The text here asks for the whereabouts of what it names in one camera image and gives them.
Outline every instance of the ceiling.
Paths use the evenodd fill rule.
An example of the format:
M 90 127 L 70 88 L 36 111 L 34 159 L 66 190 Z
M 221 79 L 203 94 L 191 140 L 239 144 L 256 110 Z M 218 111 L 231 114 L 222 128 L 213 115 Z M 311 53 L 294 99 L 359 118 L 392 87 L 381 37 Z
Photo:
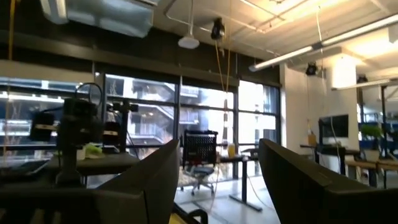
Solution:
M 155 9 L 154 26 L 185 35 L 191 0 L 161 0 Z M 194 3 L 194 36 L 213 44 L 210 30 L 222 17 L 237 52 L 270 59 L 320 40 L 344 33 L 398 12 L 396 0 L 200 0 Z

